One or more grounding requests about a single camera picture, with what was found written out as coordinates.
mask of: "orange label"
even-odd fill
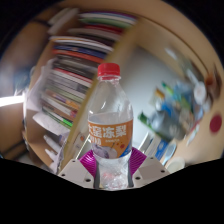
[[[89,121],[89,134],[95,154],[107,159],[127,155],[132,148],[133,120],[121,124],[100,125]]]

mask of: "plastic water bottle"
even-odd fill
[[[98,86],[89,106],[89,133],[99,163],[104,189],[128,187],[128,161],[132,152],[133,110],[119,84],[119,65],[98,67]]]

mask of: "white wall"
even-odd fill
[[[136,48],[126,66],[121,69],[120,84],[134,110],[133,147],[138,148],[147,132],[152,133],[137,117],[142,111],[148,116],[155,111],[149,104],[155,88],[163,91],[161,81],[173,86],[177,79],[179,76],[176,73],[141,48]]]

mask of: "pink circle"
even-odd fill
[[[210,122],[211,132],[213,133],[218,132],[221,126],[222,126],[222,117],[219,114],[215,115]]]

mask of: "book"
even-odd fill
[[[123,12],[116,12],[116,11],[88,11],[88,13],[128,17],[128,18],[133,19],[133,20],[136,20],[136,18],[137,18],[134,15],[126,14],[126,13],[123,13]]]
[[[86,87],[91,87],[92,80],[82,77],[81,75],[78,75],[78,74],[75,74],[72,72],[68,72],[68,71],[60,69],[60,68],[51,69],[51,73],[61,76],[63,78],[69,79],[71,81],[80,83]]]
[[[102,38],[102,37],[99,37],[99,36],[83,34],[83,33],[78,33],[75,36],[76,37],[82,37],[82,38],[85,38],[85,39],[88,39],[88,40],[95,40],[95,41],[98,41],[98,42],[103,43],[103,44],[105,44],[107,46],[110,46],[110,47],[113,47],[114,43],[116,42],[114,40],[109,40],[107,38]]]
[[[100,48],[100,47],[92,46],[92,45],[86,45],[84,42],[83,43],[74,43],[74,42],[71,41],[71,42],[68,43],[68,42],[61,41],[60,45],[74,46],[74,47],[84,47],[84,48],[100,51],[100,52],[103,52],[103,53],[106,53],[106,54],[111,52],[111,50],[108,50],[108,49],[104,49],[104,48]]]
[[[73,109],[75,109],[77,111],[81,107],[80,103],[72,101],[72,100],[70,100],[70,99],[68,99],[68,98],[66,98],[66,97],[64,97],[64,96],[62,96],[62,95],[60,95],[58,93],[55,93],[55,92],[53,92],[53,91],[51,91],[49,89],[46,89],[45,93],[47,95],[49,95],[50,97],[54,98],[56,102],[59,101],[62,105],[65,105],[65,106],[67,105],[67,107],[71,107],[71,108],[73,108]]]
[[[85,44],[89,46],[95,46],[98,48],[102,48],[108,51],[113,51],[112,47],[106,46],[105,44],[102,44],[97,41],[92,41],[84,38],[78,38],[78,37],[71,37],[71,36],[52,36],[50,37],[50,40],[52,40],[55,43],[76,43],[76,44]]]
[[[54,101],[54,98],[48,96],[46,93],[41,94],[41,99],[49,103],[51,106],[56,107],[58,110],[62,111],[63,113],[75,117],[76,116],[76,111],[70,110],[69,108],[62,106],[61,104],[57,103]]]
[[[103,30],[94,30],[94,29],[86,29],[86,28],[72,28],[68,30],[68,33],[71,35],[88,34],[93,36],[98,36],[102,38],[106,38],[113,41],[118,41],[121,38],[121,35],[103,31]]]
[[[65,124],[63,121],[59,120],[58,118],[56,118],[55,116],[53,116],[51,113],[49,113],[48,111],[44,110],[42,108],[42,111],[47,114],[50,118],[54,119],[55,121],[57,121],[59,124],[63,125],[64,127],[71,129],[71,127],[67,124]]]
[[[45,106],[47,107],[48,109],[52,110],[54,113],[58,114],[59,116],[67,119],[68,121],[70,122],[73,122],[73,120],[75,119],[75,117],[71,117],[65,113],[63,113],[62,111],[58,110],[56,107],[54,106],[51,106],[49,103],[47,103],[46,101],[44,100],[41,100],[41,104],[42,106]]]
[[[65,55],[70,55],[70,56],[74,56],[74,57],[78,57],[78,58],[84,58],[84,59],[87,59],[87,60],[90,60],[90,61],[94,61],[94,62],[100,63],[100,64],[103,62],[103,59],[101,59],[101,58],[97,58],[95,56],[82,54],[82,53],[78,53],[78,52],[53,49],[53,53],[54,54],[65,54]]]
[[[64,90],[64,91],[66,91],[66,92],[68,92],[68,93],[70,93],[70,94],[73,94],[73,95],[75,95],[75,96],[77,96],[77,97],[80,97],[80,98],[82,98],[82,99],[84,99],[85,96],[86,96],[86,95],[83,94],[83,93],[80,93],[80,92],[78,92],[78,91],[76,91],[76,90],[74,90],[74,89],[70,89],[70,88],[68,88],[68,87],[66,87],[66,86],[64,86],[64,85],[61,85],[61,84],[59,84],[59,83],[57,83],[57,82],[55,82],[55,81],[52,81],[52,80],[50,80],[50,79],[47,80],[47,83],[50,84],[50,85],[56,86],[56,87],[58,87],[59,89],[62,89],[62,90]]]
[[[61,89],[59,89],[59,88],[57,88],[55,86],[52,86],[52,85],[50,85],[48,83],[46,84],[46,88],[48,88],[48,89],[50,89],[50,90],[52,90],[52,91],[54,91],[56,93],[59,93],[60,95],[65,96],[65,97],[67,97],[67,98],[69,98],[69,99],[71,99],[71,100],[73,100],[75,102],[78,102],[78,103],[82,103],[83,102],[82,98],[74,96],[74,95],[72,95],[72,94],[70,94],[70,93],[68,93],[68,92],[66,92],[64,90],[61,90]]]
[[[52,81],[55,81],[59,84],[62,84],[64,86],[67,86],[68,88],[71,88],[71,89],[74,89],[80,93],[83,93],[83,94],[86,94],[87,90],[89,89],[88,87],[86,86],[83,86],[77,82],[74,82],[74,81],[71,81],[69,79],[65,79],[65,78],[62,78],[58,75],[55,75],[55,74],[50,74],[48,76],[48,79],[52,80]]]
[[[125,23],[129,23],[134,25],[136,23],[136,20],[133,18],[127,17],[127,16],[117,16],[115,14],[100,14],[100,13],[82,13],[79,14],[81,18],[102,18],[102,19],[112,19],[117,20]]]
[[[72,18],[78,15],[79,10],[77,8],[69,9],[61,18],[59,18],[50,29],[47,31],[50,35],[55,35],[60,29],[70,21]]]
[[[82,23],[90,24],[90,25],[100,25],[100,24],[106,24],[111,26],[116,26],[119,28],[127,29],[132,26],[130,23],[125,23],[117,20],[112,19],[103,19],[103,18],[83,18],[79,19]]]
[[[88,48],[82,48],[82,47],[73,47],[73,46],[63,46],[63,45],[60,45],[60,46],[54,46],[54,49],[79,52],[79,53],[92,55],[92,56],[95,56],[95,57],[98,57],[98,58],[102,58],[102,59],[104,59],[107,56],[105,53],[102,53],[102,52],[99,52],[99,51],[95,51],[95,50],[90,50]]]
[[[52,116],[54,116],[55,118],[57,118],[58,120],[62,121],[64,124],[67,124],[68,126],[72,127],[72,122],[69,122],[68,120],[62,118],[61,116],[57,115],[56,113],[54,113],[53,111],[51,111],[50,109],[48,109],[47,107],[42,108],[44,110],[44,112],[48,112],[49,114],[51,114]]]
[[[86,71],[97,73],[97,68],[99,64],[92,65],[89,60],[85,60],[83,58],[76,58],[67,55],[57,55],[57,61],[61,65],[70,65],[76,68],[85,69]]]
[[[72,72],[74,74],[80,75],[80,76],[90,79],[90,80],[92,80],[94,77],[93,73],[88,72],[85,69],[79,69],[79,68],[75,68],[75,67],[69,66],[69,65],[62,65],[58,61],[53,62],[53,67],[60,68],[65,71],[68,71],[68,72]]]
[[[107,32],[111,32],[111,33],[116,33],[116,34],[122,34],[124,29],[118,28],[118,27],[114,27],[114,26],[109,26],[109,25],[84,25],[84,28],[87,29],[95,29],[95,30],[103,30],[103,31],[107,31]]]

